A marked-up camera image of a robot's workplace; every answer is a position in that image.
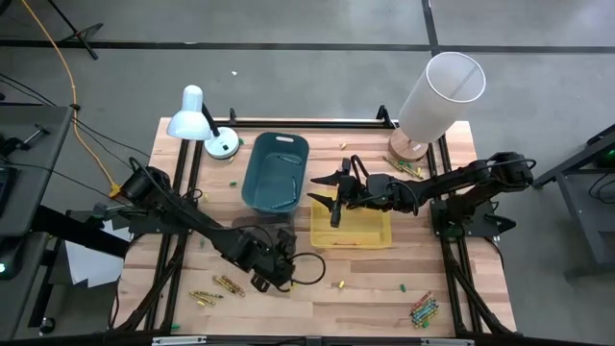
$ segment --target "black robotic arm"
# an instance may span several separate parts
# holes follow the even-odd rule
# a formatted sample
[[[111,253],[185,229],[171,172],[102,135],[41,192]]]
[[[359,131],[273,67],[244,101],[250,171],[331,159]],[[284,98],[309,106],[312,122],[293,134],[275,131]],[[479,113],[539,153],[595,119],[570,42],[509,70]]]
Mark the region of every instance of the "black robotic arm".
[[[357,165],[365,176],[365,185],[358,176]],[[369,174],[358,156],[343,159],[342,167],[332,175],[312,179],[314,183],[338,186],[337,197],[308,195],[325,205],[332,213],[331,225],[338,227],[341,209],[369,208],[418,213],[418,208],[429,199],[469,186],[462,195],[448,198],[444,210],[447,222],[461,224],[474,215],[477,206],[489,201],[500,192],[522,191],[531,185],[534,160],[523,155],[497,153],[488,160],[470,162],[457,170],[432,177],[422,182],[401,181],[387,174]],[[351,166],[355,176],[350,174]]]
[[[154,228],[161,233],[179,234],[191,229],[205,236],[222,258],[241,270],[254,270],[252,285],[261,292],[272,284],[280,287],[292,279],[295,236],[279,230],[277,242],[259,226],[224,228],[196,208],[189,196],[180,196],[170,186],[166,173],[155,167],[135,168],[122,186],[120,195],[139,211],[131,212],[131,227]],[[267,233],[270,243],[255,236],[258,229]]]

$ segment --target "desk lamp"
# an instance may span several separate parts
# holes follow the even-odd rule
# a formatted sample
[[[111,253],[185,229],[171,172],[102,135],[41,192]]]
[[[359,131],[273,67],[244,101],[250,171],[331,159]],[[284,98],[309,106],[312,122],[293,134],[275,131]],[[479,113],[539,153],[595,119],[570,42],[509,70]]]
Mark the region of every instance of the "desk lamp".
[[[218,160],[230,158],[239,149],[237,133],[215,125],[198,86],[185,87],[182,108],[171,118],[166,133],[181,139],[203,140],[209,155]]]
[[[401,161],[418,161],[429,143],[438,140],[484,92],[479,63],[460,53],[431,58],[400,110],[399,129],[388,148]]]

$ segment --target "concrete floor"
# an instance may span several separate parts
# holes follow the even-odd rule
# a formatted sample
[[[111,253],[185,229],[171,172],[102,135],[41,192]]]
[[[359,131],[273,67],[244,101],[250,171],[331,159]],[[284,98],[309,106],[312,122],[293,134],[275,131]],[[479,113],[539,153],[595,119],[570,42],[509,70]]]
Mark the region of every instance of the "concrete floor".
[[[62,0],[78,26],[104,22],[99,39],[308,42],[428,42],[420,0]],[[615,2],[608,0],[431,0],[442,44],[613,45]],[[67,28],[45,2],[34,10],[55,37]],[[0,37],[42,39],[15,2],[0,17]],[[197,84],[214,115],[372,118],[378,105],[396,114],[430,58],[422,52],[64,50],[77,85],[82,120],[148,151],[161,116]],[[479,156],[514,150],[538,160],[538,175],[613,123],[612,55],[474,54],[487,89],[466,118]],[[0,48],[0,72],[61,104],[70,88],[51,49]],[[0,86],[12,101],[25,97]],[[110,146],[122,157],[133,153]],[[101,152],[118,182],[129,171]],[[70,161],[79,161],[73,165]],[[106,190],[91,158],[69,136],[57,169]],[[100,201],[59,177],[45,203],[57,210]],[[518,227],[502,236],[505,274],[518,330],[526,335],[615,343],[615,276],[566,282],[562,272],[586,262],[583,238],[555,185],[501,195],[498,214]],[[57,290],[50,308],[56,334],[103,330],[113,288]],[[97,307],[90,302],[101,297]],[[22,330],[20,336],[33,335]]]

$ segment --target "yellow plastic container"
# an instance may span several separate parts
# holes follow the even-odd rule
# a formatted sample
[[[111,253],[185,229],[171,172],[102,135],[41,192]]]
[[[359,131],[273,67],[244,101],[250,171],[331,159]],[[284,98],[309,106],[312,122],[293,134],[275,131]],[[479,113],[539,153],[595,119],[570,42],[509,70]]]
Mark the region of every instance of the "yellow plastic container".
[[[336,192],[315,192],[335,198]],[[311,201],[310,240],[324,249],[382,249],[391,246],[391,213],[357,208],[342,209],[339,228],[331,227],[327,207]]]

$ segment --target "orange cable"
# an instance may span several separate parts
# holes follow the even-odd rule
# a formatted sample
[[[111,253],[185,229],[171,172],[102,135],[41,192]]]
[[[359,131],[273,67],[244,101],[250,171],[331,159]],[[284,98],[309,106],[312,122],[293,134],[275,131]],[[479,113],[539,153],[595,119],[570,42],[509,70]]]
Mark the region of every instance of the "orange cable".
[[[45,29],[45,26],[42,25],[37,15],[34,13],[34,11],[32,11],[30,6],[28,6],[28,2],[26,0],[21,0],[21,2],[23,3],[23,6],[26,7],[28,12],[32,16],[32,18],[37,22],[38,26],[40,27],[40,30],[42,30],[42,32],[47,36],[47,39],[49,39],[49,42],[51,42],[51,44],[56,49],[56,53],[58,53],[61,63],[64,65],[64,69],[66,70],[66,74],[68,74],[68,79],[70,80],[70,87],[72,88],[72,92],[73,92],[73,105],[77,105],[77,88],[75,87],[75,81],[73,80],[73,75],[72,73],[70,73],[70,68],[68,67],[68,63],[66,63],[66,60],[64,59],[64,55],[60,51],[60,48],[58,48],[58,46],[56,45],[56,42],[51,38],[47,30]],[[111,177],[111,174],[109,174],[109,171],[107,171],[107,168],[105,168],[105,165],[101,162],[100,158],[96,154],[94,154],[94,152],[87,146],[87,144],[84,142],[84,140],[79,135],[79,131],[77,130],[77,110],[75,109],[73,109],[73,132],[75,133],[75,137],[79,139],[79,141],[84,146],[84,148],[86,148],[89,154],[96,160],[96,163],[98,164],[100,169],[103,171],[103,173],[105,173],[105,176],[107,176],[107,180],[111,184],[110,196],[111,197],[114,196],[119,191],[120,186],[115,183],[115,181]]]

